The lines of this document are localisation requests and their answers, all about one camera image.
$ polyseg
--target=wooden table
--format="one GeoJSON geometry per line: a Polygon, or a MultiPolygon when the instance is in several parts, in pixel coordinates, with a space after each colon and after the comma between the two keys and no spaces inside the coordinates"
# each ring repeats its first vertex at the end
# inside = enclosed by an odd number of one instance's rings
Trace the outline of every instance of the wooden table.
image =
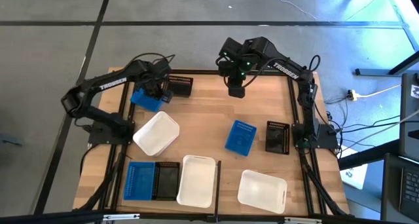
{"type": "MultiPolygon", "coordinates": [[[[277,121],[293,124],[293,114],[286,77],[259,76],[246,88],[243,99],[230,97],[223,78],[217,75],[183,75],[193,77],[190,98],[173,97],[169,104],[160,108],[167,112],[180,126],[179,137],[159,156],[148,157],[136,144],[127,150],[127,158],[118,196],[117,211],[153,213],[212,214],[213,202],[209,208],[181,206],[176,201],[130,201],[123,199],[125,175],[130,161],[182,162],[185,155],[212,157],[220,160],[221,181],[219,193],[219,214],[228,215],[274,215],[274,213],[240,204],[237,199],[240,178],[244,170],[253,170],[287,181],[287,200],[284,215],[308,215],[302,181],[301,165],[297,151],[290,141],[289,155],[268,153],[264,150],[266,122],[277,121]],[[224,148],[228,134],[235,120],[244,121],[257,127],[257,132],[248,157],[243,157],[224,148]]],[[[319,79],[314,75],[317,84],[319,79]]],[[[127,97],[130,99],[133,84],[127,97]]],[[[117,112],[122,93],[122,85],[103,92],[99,108],[107,112],[117,112]]],[[[316,103],[323,118],[326,117],[323,96],[319,88],[316,103]]],[[[125,118],[129,103],[126,104],[125,118]]],[[[140,129],[155,113],[136,107],[134,120],[136,130],[140,129]]],[[[103,180],[109,145],[93,149],[84,162],[79,188],[74,200],[74,208],[82,206],[103,180]]],[[[317,149],[321,180],[332,199],[348,212],[342,180],[336,157],[326,149],[317,149]]],[[[314,209],[319,213],[318,196],[311,184],[314,209]]]]}

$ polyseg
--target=metal stand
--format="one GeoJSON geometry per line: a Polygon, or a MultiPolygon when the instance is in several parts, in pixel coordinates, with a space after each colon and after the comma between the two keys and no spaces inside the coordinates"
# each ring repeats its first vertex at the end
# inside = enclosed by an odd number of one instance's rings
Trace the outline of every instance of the metal stand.
{"type": "Polygon", "coordinates": [[[408,68],[419,62],[419,51],[412,54],[406,60],[394,68],[388,69],[356,69],[357,76],[381,76],[381,77],[400,77],[402,73],[417,73],[417,71],[407,71],[408,68]]]}

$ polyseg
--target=white plastic bin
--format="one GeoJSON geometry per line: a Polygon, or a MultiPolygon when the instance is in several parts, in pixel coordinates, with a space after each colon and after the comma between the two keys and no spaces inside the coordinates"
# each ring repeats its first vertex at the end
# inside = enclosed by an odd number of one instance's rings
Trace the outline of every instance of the white plastic bin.
{"type": "Polygon", "coordinates": [[[167,113],[160,111],[132,139],[146,155],[159,156],[178,135],[179,125],[167,113]]]}
{"type": "Polygon", "coordinates": [[[285,211],[287,182],[251,170],[242,173],[238,189],[238,202],[282,214],[285,211]]]}
{"type": "Polygon", "coordinates": [[[215,160],[187,155],[183,157],[181,183],[176,201],[180,205],[208,208],[212,203],[215,160]]]}

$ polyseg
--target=blue plastic tray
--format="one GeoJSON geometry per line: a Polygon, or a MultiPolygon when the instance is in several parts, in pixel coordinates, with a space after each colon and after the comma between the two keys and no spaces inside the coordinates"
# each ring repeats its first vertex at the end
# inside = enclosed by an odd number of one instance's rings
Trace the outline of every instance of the blue plastic tray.
{"type": "Polygon", "coordinates": [[[130,162],[124,200],[151,200],[155,179],[154,162],[130,162]]]}
{"type": "Polygon", "coordinates": [[[255,138],[256,127],[247,123],[235,120],[228,136],[225,148],[238,154],[248,156],[255,138]]]}
{"type": "Polygon", "coordinates": [[[131,102],[153,112],[157,112],[163,104],[162,100],[146,96],[142,88],[132,94],[131,102]]]}

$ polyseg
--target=concrete floor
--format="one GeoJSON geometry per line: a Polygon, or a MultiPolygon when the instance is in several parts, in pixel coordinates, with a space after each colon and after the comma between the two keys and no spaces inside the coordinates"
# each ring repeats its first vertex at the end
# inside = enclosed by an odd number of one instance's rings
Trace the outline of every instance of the concrete floor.
{"type": "MultiPolygon", "coordinates": [[[[313,21],[279,0],[110,0],[104,20],[276,20],[313,21]]],[[[318,21],[344,21],[371,0],[288,0],[318,21]]],[[[96,20],[102,0],[0,0],[4,20],[96,20]]],[[[388,0],[374,0],[349,21],[398,21],[388,0]]],[[[20,138],[23,146],[0,146],[0,216],[31,212],[41,176],[50,156],[64,111],[60,98],[74,85],[93,27],[0,26],[0,133],[20,138]]],[[[176,54],[173,68],[215,69],[214,60],[227,37],[237,40],[265,36],[294,61],[308,65],[321,56],[318,69],[326,100],[347,89],[369,94],[400,83],[400,78],[355,77],[359,67],[391,68],[413,54],[402,29],[251,26],[127,26],[102,27],[86,78],[122,66],[142,52],[176,54]]],[[[400,90],[348,102],[348,122],[370,124],[399,114],[400,90]]],[[[327,108],[343,121],[344,104],[327,108]]],[[[360,139],[374,130],[346,134],[360,139]]],[[[364,143],[393,140],[398,128],[364,143]]],[[[87,133],[70,129],[46,212],[68,211],[79,179],[79,163],[87,133]]],[[[367,149],[355,146],[356,150],[367,149]]],[[[376,196],[376,174],[369,172],[365,189],[376,196]]]]}

